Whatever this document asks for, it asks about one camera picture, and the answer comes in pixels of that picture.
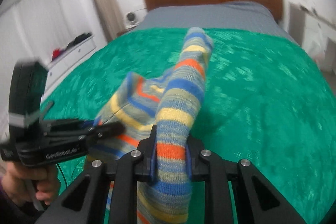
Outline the person's left hand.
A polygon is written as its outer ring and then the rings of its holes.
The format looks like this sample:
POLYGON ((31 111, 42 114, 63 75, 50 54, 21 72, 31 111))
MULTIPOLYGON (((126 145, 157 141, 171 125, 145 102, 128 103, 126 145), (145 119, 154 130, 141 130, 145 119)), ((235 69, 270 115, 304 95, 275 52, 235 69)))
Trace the person's left hand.
POLYGON ((26 182, 35 185, 35 197, 50 205, 59 195, 60 181, 55 165, 40 168, 27 168, 19 162, 7 162, 6 173, 2 178, 2 187, 8 197, 18 206, 32 201, 26 182))

